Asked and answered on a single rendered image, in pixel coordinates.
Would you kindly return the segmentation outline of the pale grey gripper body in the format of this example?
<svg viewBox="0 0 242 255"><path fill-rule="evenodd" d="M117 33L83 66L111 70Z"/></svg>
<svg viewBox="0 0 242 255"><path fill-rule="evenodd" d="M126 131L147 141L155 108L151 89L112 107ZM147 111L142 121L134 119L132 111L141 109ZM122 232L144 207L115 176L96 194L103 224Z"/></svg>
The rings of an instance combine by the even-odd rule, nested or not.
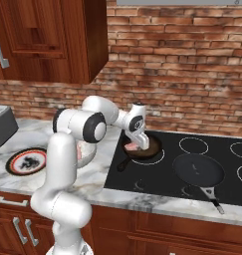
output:
<svg viewBox="0 0 242 255"><path fill-rule="evenodd" d="M143 150L146 150L149 148L149 138L144 132L135 134L135 133L126 131L125 135L130 139L129 143L134 142Z"/></svg>

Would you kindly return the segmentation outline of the pale bowl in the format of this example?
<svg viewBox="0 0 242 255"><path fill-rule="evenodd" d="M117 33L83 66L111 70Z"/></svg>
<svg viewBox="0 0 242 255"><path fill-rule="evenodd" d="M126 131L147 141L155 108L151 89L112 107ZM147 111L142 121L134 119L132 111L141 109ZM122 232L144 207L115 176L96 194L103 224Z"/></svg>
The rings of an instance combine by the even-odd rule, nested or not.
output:
<svg viewBox="0 0 242 255"><path fill-rule="evenodd" d="M77 141L78 168L82 168L89 164L95 157L97 145L88 143L83 140Z"/></svg>

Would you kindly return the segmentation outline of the red and black rimmed plate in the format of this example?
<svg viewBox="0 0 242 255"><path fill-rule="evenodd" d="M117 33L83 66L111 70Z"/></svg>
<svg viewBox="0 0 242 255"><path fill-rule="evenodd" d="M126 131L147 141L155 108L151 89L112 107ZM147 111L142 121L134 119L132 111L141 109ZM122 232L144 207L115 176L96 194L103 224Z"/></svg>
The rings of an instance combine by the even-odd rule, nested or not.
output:
<svg viewBox="0 0 242 255"><path fill-rule="evenodd" d="M13 175L34 174L46 166L47 152L44 148L31 147L13 154L6 162L6 170Z"/></svg>

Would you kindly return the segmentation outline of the pink raw steak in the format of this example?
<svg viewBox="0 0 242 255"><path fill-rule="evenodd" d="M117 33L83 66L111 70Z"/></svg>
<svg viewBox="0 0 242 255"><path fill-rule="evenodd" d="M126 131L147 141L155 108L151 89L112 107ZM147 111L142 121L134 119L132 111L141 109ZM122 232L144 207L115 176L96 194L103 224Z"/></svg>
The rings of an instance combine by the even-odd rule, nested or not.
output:
<svg viewBox="0 0 242 255"><path fill-rule="evenodd" d="M141 148L134 142L131 142L131 143L127 143L124 148L126 150L134 150L134 151L137 151L137 150L141 150Z"/></svg>

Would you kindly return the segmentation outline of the small dark brown pan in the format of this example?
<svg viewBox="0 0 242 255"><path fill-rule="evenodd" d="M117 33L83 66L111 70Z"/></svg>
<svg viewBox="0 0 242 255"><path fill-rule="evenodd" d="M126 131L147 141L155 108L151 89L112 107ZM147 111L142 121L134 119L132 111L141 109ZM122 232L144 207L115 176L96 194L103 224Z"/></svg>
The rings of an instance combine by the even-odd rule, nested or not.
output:
<svg viewBox="0 0 242 255"><path fill-rule="evenodd" d="M130 142L130 139L125 136L121 142L121 148L126 154L126 159L123 160L118 166L117 170L123 172L126 166L132 159L146 160L151 159L156 156L161 151L161 141L154 135L149 135L149 148L148 149L139 149L139 150L127 150L125 147Z"/></svg>

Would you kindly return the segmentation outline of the black hob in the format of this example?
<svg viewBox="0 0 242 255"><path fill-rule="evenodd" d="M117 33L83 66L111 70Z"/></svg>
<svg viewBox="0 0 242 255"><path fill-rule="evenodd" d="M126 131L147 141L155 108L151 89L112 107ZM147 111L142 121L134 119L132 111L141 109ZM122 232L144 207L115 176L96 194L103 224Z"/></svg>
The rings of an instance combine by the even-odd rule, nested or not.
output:
<svg viewBox="0 0 242 255"><path fill-rule="evenodd" d="M127 159L123 145L128 138L121 134L106 188L206 201L205 192L180 179L173 168L178 156L195 153L208 156L223 167L224 179L215 187L218 202L242 206L242 137L156 130L147 134L161 141L161 151L150 159L132 159L124 171L118 171Z"/></svg>

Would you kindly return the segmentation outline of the large black frying pan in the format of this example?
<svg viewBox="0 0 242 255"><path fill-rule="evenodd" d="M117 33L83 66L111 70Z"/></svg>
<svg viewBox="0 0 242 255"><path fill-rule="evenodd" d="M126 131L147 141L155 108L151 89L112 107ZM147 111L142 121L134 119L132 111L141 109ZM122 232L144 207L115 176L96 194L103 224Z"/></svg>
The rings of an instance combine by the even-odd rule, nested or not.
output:
<svg viewBox="0 0 242 255"><path fill-rule="evenodd" d="M203 154L186 153L178 156L172 167L181 180L198 187L213 203L218 212L224 214L224 210L215 195L215 187L225 177L224 168L218 161Z"/></svg>

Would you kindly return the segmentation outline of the wooden base cupboard front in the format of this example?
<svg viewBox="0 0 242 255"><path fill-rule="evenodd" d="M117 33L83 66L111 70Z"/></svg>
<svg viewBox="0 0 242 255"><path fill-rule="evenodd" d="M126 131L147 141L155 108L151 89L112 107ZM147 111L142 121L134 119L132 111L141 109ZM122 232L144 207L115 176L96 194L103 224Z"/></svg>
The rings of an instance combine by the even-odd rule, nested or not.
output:
<svg viewBox="0 0 242 255"><path fill-rule="evenodd" d="M242 226L95 205L95 255L242 255Z"/></svg>

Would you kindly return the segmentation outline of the wooden base cupboard door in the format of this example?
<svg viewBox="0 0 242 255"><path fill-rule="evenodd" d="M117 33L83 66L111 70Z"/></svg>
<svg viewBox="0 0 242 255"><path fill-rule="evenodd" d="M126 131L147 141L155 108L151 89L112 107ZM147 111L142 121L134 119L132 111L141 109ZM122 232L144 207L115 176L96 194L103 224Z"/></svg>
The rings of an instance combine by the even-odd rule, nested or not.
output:
<svg viewBox="0 0 242 255"><path fill-rule="evenodd" d="M32 221L31 229L34 237L39 240L39 244L34 247L32 244L33 255L46 255L54 245L54 235L52 233L53 222L43 217L27 217Z"/></svg>
<svg viewBox="0 0 242 255"><path fill-rule="evenodd" d="M24 255L18 234L8 218L0 218L0 255Z"/></svg>

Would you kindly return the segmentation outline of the grey toaster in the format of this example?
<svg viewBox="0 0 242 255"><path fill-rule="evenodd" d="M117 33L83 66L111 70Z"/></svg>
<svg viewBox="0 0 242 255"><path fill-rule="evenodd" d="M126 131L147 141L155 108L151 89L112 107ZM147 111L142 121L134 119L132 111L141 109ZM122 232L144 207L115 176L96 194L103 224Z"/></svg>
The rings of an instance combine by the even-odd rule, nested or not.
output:
<svg viewBox="0 0 242 255"><path fill-rule="evenodd" d="M12 109L0 106L0 147L18 130Z"/></svg>

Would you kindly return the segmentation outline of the wooden drawer front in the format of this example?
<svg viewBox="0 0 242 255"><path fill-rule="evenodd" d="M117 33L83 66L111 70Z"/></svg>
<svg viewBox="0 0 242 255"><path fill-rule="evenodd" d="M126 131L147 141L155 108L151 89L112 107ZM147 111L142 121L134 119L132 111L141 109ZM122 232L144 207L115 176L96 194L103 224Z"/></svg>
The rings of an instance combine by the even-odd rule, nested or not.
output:
<svg viewBox="0 0 242 255"><path fill-rule="evenodd" d="M13 201L19 201L19 202L22 202L25 199L30 202L30 199L31 199L30 195L11 193L11 192L3 192L3 191L0 191L0 196L4 196L7 200L13 200ZM6 209L6 210L17 211L19 213L34 214L34 211L32 210L30 204L27 207L21 207L21 206L14 206L14 205L7 205L7 204L0 203L0 208Z"/></svg>

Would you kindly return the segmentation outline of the wooden wall cupboard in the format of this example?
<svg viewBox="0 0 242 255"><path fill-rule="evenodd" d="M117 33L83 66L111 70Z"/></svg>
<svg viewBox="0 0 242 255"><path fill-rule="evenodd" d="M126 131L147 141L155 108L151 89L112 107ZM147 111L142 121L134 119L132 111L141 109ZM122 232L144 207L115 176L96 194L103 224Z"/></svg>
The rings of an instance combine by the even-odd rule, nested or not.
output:
<svg viewBox="0 0 242 255"><path fill-rule="evenodd" d="M83 0L84 32L87 50L87 65L90 83L101 71L109 59L108 52L108 24L106 0Z"/></svg>

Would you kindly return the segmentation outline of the wooden wall cupboard door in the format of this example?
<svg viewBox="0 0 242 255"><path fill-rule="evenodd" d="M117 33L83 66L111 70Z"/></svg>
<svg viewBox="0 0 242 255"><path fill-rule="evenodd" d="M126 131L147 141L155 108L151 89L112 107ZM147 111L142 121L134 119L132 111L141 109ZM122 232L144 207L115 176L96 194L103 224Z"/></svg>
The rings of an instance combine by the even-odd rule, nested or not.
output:
<svg viewBox="0 0 242 255"><path fill-rule="evenodd" d="M5 80L90 79L83 0L0 0L0 46Z"/></svg>

